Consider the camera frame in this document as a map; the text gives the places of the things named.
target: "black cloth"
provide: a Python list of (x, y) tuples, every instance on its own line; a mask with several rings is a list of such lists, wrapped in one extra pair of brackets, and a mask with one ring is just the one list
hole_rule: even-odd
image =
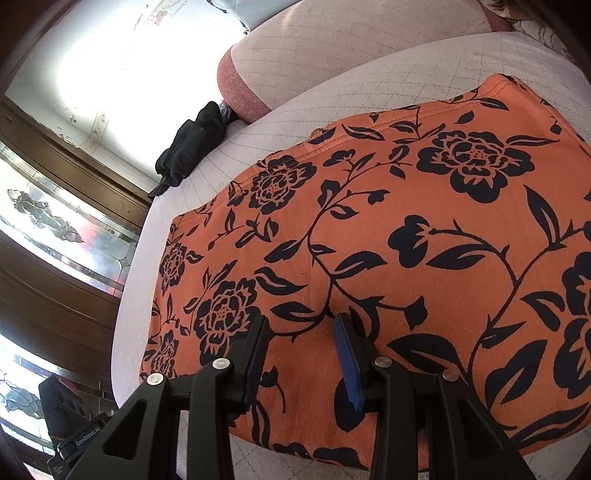
[(156, 173), (162, 175), (148, 197), (162, 195), (169, 187), (178, 187), (199, 162), (216, 148), (226, 134), (226, 125), (216, 102), (209, 102), (193, 122), (187, 120), (178, 129), (173, 144), (156, 161)]

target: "patterned fabric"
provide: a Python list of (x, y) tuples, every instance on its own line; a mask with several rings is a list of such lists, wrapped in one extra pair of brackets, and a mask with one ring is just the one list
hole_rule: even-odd
[(535, 14), (519, 0), (480, 0), (491, 12), (509, 20), (533, 20)]
[(548, 47), (550, 50), (560, 53), (568, 61), (576, 64), (574, 57), (564, 46), (564, 43), (556, 36), (556, 34), (550, 29), (550, 27), (542, 26), (538, 22), (533, 20), (519, 21), (513, 24), (513, 28), (531, 38), (536, 39), (542, 45)]
[(591, 408), (589, 157), (498, 74), (328, 125), (175, 218), (140, 377), (197, 371), (262, 313), (262, 388), (233, 433), (368, 468), (375, 415), (348, 402), (332, 341), (349, 312), (380, 354), (456, 368), (522, 452), (574, 433)]

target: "stained glass window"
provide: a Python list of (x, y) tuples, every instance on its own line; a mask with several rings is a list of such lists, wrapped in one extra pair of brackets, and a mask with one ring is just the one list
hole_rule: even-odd
[(56, 185), (2, 142), (0, 230), (65, 273), (118, 297), (139, 238)]
[(26, 445), (53, 455), (39, 400), (39, 383), (50, 373), (34, 368), (32, 362), (19, 355), (20, 350), (0, 335), (0, 425), (6, 433)]

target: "pink cushion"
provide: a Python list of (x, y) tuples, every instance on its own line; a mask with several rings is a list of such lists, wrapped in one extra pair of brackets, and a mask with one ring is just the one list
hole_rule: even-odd
[[(511, 25), (477, 0), (302, 0), (226, 53), (217, 71), (227, 103), (251, 123), (371, 60), (436, 40)], [(408, 79), (420, 82), (420, 76)]]

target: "black clamp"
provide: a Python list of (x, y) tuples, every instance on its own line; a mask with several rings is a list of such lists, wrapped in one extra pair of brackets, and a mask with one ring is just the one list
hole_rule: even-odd
[(198, 373), (141, 384), (74, 465), (67, 480), (177, 478), (180, 412), (189, 411), (187, 480), (233, 480), (228, 424), (254, 402), (270, 340), (258, 316), (248, 336)]
[(457, 372), (414, 373), (379, 356), (346, 313), (335, 317), (333, 331), (349, 400), (357, 411), (378, 412), (370, 480), (416, 480), (423, 428), (430, 480), (535, 480)]

